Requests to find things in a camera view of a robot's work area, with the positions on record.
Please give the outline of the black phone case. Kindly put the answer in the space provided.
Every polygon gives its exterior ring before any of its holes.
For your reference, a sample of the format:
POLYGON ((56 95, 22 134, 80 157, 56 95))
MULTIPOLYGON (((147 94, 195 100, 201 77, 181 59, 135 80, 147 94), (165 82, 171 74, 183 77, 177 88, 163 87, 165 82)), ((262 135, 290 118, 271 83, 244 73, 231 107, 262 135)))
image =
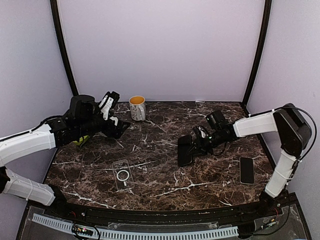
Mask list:
POLYGON ((193 163, 193 155, 190 153, 192 146, 192 136, 190 134, 180 137, 177 141, 177 162, 180 167, 185 167, 193 163))

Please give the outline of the clear magsafe phone case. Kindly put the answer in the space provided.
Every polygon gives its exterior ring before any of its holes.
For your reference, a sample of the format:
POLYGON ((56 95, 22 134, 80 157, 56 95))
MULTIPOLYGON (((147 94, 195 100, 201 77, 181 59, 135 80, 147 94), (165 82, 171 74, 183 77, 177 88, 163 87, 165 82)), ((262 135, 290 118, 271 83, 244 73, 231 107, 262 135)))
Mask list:
POLYGON ((112 172, 118 191, 133 188, 134 180, 129 162, 126 159, 113 162, 112 172))

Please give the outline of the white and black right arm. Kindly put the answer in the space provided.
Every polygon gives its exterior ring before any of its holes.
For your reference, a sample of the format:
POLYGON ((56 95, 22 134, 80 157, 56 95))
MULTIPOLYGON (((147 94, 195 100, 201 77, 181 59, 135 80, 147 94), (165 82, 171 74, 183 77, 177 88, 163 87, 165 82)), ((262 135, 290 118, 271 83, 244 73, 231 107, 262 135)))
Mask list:
POLYGON ((317 136, 317 124, 305 110, 292 103, 271 110, 250 114, 235 121, 228 121, 221 110, 205 117, 212 132, 204 126, 193 128, 195 140, 190 134, 178 139, 178 165, 190 165, 195 156, 214 155, 220 145, 248 136, 275 133, 280 141, 280 156, 270 180, 255 205, 255 213, 266 217, 275 208, 274 200, 293 179, 299 163, 313 148, 317 136))

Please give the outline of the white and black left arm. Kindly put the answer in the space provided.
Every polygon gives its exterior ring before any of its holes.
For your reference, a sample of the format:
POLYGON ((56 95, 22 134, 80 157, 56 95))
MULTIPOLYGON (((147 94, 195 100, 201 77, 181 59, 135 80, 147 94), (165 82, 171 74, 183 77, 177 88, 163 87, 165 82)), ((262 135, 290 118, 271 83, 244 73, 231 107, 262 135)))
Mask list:
POLYGON ((16 159, 80 142, 97 133, 119 139, 130 123, 114 116, 112 109, 120 99, 116 92, 107 92, 100 102, 90 95, 76 95, 63 115, 44 119, 38 126, 0 140, 0 192, 50 206, 60 218, 71 213, 58 187, 35 182, 9 170, 6 165, 16 159))

